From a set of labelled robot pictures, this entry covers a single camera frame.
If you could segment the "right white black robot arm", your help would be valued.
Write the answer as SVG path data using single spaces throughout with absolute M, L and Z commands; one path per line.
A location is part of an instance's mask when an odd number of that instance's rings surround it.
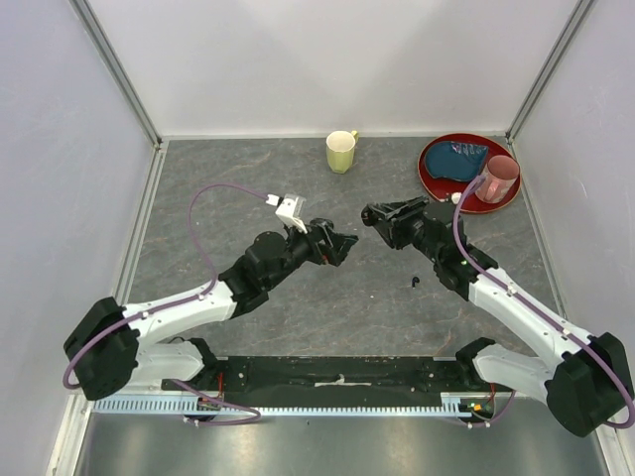
M 361 211 L 392 249 L 411 246 L 428 258 L 439 281 L 503 323 L 534 352 L 512 352 L 482 338 L 454 365 L 466 390 L 494 383 L 547 406 L 570 433 L 584 437 L 606 424 L 634 424 L 634 387 L 621 341 L 595 336 L 551 311 L 518 286 L 489 255 L 471 245 L 458 206 L 418 197 L 369 203 Z

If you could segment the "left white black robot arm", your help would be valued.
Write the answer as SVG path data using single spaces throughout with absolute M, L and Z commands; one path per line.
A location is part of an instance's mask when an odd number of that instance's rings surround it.
M 357 243 L 316 218 L 306 231 L 259 234 L 218 278 L 189 291 L 137 304 L 114 297 L 97 300 L 66 339 L 63 385 L 90 401 L 109 397 L 133 381 L 177 379 L 206 390 L 217 366 L 196 345 L 170 349 L 166 340 L 192 328 L 252 312 L 269 293 L 305 263 L 339 266 Z

